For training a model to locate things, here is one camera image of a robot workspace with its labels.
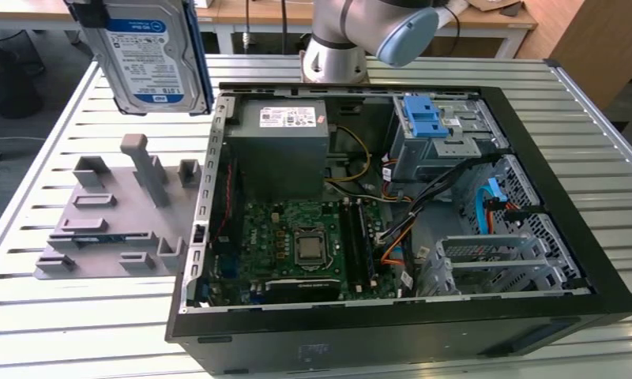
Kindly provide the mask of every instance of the wd blue hard drive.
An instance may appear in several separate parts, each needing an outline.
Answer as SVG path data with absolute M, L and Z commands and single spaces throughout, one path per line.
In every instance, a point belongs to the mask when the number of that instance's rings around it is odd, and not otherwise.
M 190 0 L 67 0 L 127 114 L 207 114 L 214 89 Z

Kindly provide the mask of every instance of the metal slatted table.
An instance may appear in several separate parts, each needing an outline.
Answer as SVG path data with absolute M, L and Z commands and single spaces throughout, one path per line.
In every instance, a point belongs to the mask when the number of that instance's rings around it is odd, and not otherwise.
M 298 81 L 291 56 L 208 57 L 222 81 Z M 502 87 L 606 253 L 632 291 L 632 148 L 562 69 L 541 61 L 421 59 L 403 69 L 369 62 L 374 83 Z M 96 63 L 0 220 L 0 377 L 206 377 L 163 341 L 174 277 L 39 281 L 35 261 L 62 215 L 83 155 L 128 166 L 126 133 L 150 137 L 164 165 L 204 158 L 210 116 L 116 111 Z M 632 377 L 632 317 L 535 353 L 487 361 L 332 370 L 291 377 Z

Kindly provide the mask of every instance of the blue cable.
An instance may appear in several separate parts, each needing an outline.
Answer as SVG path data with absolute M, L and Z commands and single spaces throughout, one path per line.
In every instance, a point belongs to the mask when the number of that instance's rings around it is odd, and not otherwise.
M 490 227 L 487 226 L 487 218 L 485 217 L 485 191 L 490 193 L 491 196 L 495 195 L 493 187 L 482 186 L 475 192 L 475 219 L 478 220 L 478 228 L 481 229 L 482 235 L 490 234 Z
M 475 218 L 482 235 L 490 234 L 490 227 L 487 226 L 487 218 L 485 216 L 485 191 L 487 191 L 491 197 L 498 197 L 499 201 L 509 202 L 509 197 L 502 192 L 497 178 L 487 179 L 487 183 L 487 185 L 478 188 L 475 193 Z

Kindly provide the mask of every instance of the motherboard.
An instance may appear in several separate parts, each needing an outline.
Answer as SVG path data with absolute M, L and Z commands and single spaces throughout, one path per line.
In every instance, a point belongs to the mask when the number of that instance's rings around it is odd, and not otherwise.
M 230 305 L 327 302 L 395 296 L 381 272 L 374 201 L 250 202 L 240 254 L 222 254 L 219 291 Z

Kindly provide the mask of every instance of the green circuit board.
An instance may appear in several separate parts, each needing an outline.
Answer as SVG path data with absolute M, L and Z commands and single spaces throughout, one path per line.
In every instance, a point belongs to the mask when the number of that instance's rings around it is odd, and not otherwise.
M 365 227 L 371 235 L 382 230 L 378 204 L 365 204 Z M 275 204 L 247 203 L 243 215 L 243 244 L 239 256 L 239 276 L 230 280 L 228 293 L 240 293 L 239 305 L 251 303 L 246 293 L 248 283 L 278 279 L 336 279 L 342 282 L 340 300 L 394 297 L 391 272 L 378 275 L 377 287 L 352 291 L 347 280 L 347 261 L 339 222 L 339 202 L 284 201 Z M 324 240 L 324 258 L 308 264 L 300 257 L 302 238 L 319 236 Z

